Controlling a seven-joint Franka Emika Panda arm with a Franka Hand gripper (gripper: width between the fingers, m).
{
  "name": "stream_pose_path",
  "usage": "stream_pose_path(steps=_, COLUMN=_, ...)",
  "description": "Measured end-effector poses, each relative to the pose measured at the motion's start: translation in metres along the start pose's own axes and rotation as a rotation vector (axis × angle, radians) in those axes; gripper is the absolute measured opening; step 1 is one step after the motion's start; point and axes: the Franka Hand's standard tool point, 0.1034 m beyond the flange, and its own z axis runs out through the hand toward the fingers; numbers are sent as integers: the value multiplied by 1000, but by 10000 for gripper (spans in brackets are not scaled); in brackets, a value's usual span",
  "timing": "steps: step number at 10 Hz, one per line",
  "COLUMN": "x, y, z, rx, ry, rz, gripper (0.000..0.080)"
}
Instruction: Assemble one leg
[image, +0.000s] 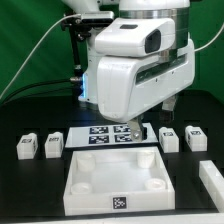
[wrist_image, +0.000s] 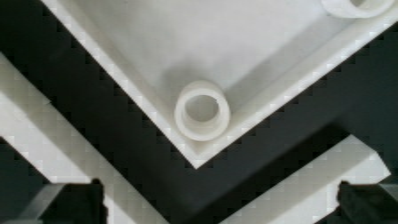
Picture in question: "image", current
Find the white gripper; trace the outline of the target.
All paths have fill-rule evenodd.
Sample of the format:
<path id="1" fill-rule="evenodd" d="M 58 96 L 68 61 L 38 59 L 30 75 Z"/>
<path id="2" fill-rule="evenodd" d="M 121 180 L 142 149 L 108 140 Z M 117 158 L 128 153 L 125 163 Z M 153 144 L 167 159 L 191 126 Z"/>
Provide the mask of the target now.
<path id="1" fill-rule="evenodd" d="M 143 58 L 102 57 L 97 70 L 97 97 L 102 116 L 115 122 L 128 122 L 133 140 L 142 140 L 144 127 L 138 115 L 162 101 L 161 120 L 171 122 L 178 96 L 195 76 L 194 43 L 177 51 L 184 61 L 160 74 L 136 83 L 136 75 L 155 65 L 159 55 Z"/>

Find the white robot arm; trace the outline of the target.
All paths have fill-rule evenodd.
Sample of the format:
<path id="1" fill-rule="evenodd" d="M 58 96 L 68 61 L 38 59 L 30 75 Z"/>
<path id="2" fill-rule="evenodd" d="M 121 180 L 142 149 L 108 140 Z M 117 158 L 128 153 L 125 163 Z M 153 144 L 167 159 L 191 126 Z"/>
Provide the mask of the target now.
<path id="1" fill-rule="evenodd" d="M 190 0 L 61 0 L 87 30 L 88 67 L 79 99 L 142 141 L 142 115 L 174 98 L 195 76 Z"/>

